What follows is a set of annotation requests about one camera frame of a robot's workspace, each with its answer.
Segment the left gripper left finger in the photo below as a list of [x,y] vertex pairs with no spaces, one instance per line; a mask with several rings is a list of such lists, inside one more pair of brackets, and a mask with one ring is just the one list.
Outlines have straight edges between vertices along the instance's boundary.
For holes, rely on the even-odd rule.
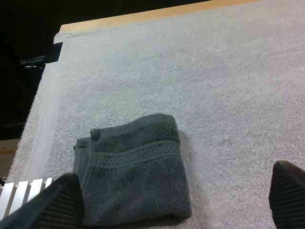
[[80,229],[84,203],[78,176],[66,173],[0,221],[2,229]]

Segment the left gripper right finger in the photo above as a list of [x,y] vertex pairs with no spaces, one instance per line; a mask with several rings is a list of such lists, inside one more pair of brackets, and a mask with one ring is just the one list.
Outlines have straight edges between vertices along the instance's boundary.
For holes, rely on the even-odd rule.
[[278,229],[305,227],[305,171],[288,161],[273,166],[269,205]]

